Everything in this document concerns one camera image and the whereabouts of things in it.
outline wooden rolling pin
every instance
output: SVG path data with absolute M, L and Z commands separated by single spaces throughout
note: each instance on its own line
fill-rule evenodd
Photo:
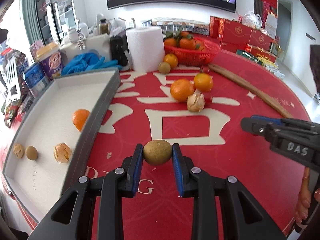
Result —
M 257 89 L 254 85 L 250 84 L 247 80 L 239 77 L 238 75 L 232 73 L 231 71 L 226 70 L 223 67 L 220 67 L 216 64 L 209 64 L 209 69 L 215 71 L 238 84 L 239 86 L 248 89 L 251 93 L 255 94 L 257 97 L 261 98 L 266 104 L 275 109 L 279 114 L 281 114 L 284 118 L 293 118 L 292 114 L 290 114 L 283 106 L 281 106 L 277 101 L 275 101 L 271 96 Z

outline curtain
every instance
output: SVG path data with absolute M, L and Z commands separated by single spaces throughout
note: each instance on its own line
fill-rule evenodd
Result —
M 20 4 L 27 37 L 32 45 L 36 41 L 42 40 L 37 17 L 36 0 L 20 0 Z

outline white paper towel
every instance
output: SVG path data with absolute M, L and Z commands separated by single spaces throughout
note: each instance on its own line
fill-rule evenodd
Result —
M 133 69 L 139 72 L 156 71 L 164 58 L 161 28 L 135 28 L 126 32 Z

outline cabinet door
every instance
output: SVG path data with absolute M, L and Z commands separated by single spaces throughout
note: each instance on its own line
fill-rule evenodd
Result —
M 53 41 L 47 15 L 47 6 L 50 3 L 51 0 L 36 0 L 37 15 L 45 45 Z
M 71 0 L 51 0 L 53 14 L 60 40 L 67 34 L 70 27 L 76 25 Z

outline silver rivet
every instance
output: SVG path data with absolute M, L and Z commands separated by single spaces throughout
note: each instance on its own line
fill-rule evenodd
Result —
M 116 173 L 116 174 L 122 174 L 122 173 L 124 173 L 124 168 L 116 168 L 115 173 Z
M 237 178 L 234 177 L 234 176 L 230 176 L 230 177 L 228 177 L 228 181 L 229 181 L 230 183 L 236 183 L 236 182 L 237 182 Z
M 195 173 L 195 174 L 199 174 L 199 173 L 201 172 L 201 169 L 198 168 L 198 167 L 193 167 L 193 168 L 191 169 L 191 172 L 192 172 L 192 173 Z
M 82 177 L 80 177 L 80 178 L 78 179 L 78 181 L 79 181 L 80 183 L 85 183 L 85 182 L 88 181 L 88 178 L 87 178 L 86 176 L 82 176 Z

